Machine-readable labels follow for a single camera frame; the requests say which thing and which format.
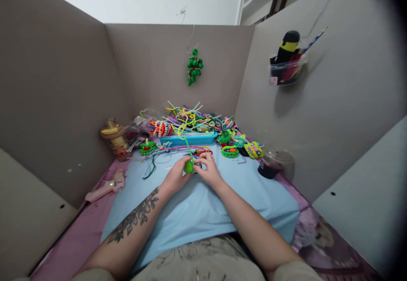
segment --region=light blue paper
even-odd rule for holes
[[[247,157],[247,163],[237,164],[243,161],[242,156],[226,158],[220,153],[219,146],[212,145],[210,148],[223,179],[287,242],[291,242],[299,218],[295,199],[278,182],[262,177],[257,172],[259,163],[256,160]],[[125,188],[114,201],[100,242],[163,182],[169,167],[183,154],[173,152],[158,155],[155,158],[157,168],[146,180],[142,178],[145,177],[147,162],[133,159],[126,172]],[[163,208],[132,272],[171,248],[233,231],[236,228],[219,197],[198,174],[194,174]]]

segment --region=glue gun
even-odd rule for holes
[[[85,200],[90,203],[93,203],[102,196],[108,194],[109,192],[113,191],[115,193],[118,193],[119,190],[123,188],[124,188],[124,173],[122,169],[118,169],[116,173],[113,175],[111,181],[107,181],[106,184],[100,189],[86,194]]]

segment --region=gray panel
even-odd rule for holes
[[[330,0],[307,38],[307,72],[295,86],[268,85],[269,56],[284,34],[311,30],[327,0],[298,0],[256,26],[237,105],[251,140],[295,156],[293,183],[310,201],[406,114],[405,70],[388,0]]]
[[[187,44],[192,25],[107,24],[131,107],[165,111],[167,100],[232,116],[246,67],[254,27],[195,27],[190,51],[198,44],[202,75],[188,87]]]
[[[63,0],[0,13],[0,147],[78,207],[114,159],[105,119],[131,120],[106,28]]]

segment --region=clear plastic holder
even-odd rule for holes
[[[306,54],[302,54],[298,60],[274,64],[277,55],[270,56],[269,84],[271,86],[283,86],[295,84],[302,71],[302,66],[308,62]]]

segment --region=forearm tattoo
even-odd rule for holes
[[[121,239],[124,239],[125,231],[127,231],[127,236],[129,236],[133,230],[133,226],[137,226],[138,224],[142,226],[148,221],[147,213],[155,208],[156,205],[154,202],[159,200],[158,197],[155,197],[157,193],[158,187],[156,187],[150,195],[147,196],[146,199],[144,199],[132,212],[130,212],[116,229],[113,230],[109,235],[109,241],[107,244],[113,241],[116,241],[117,243],[120,242]]]

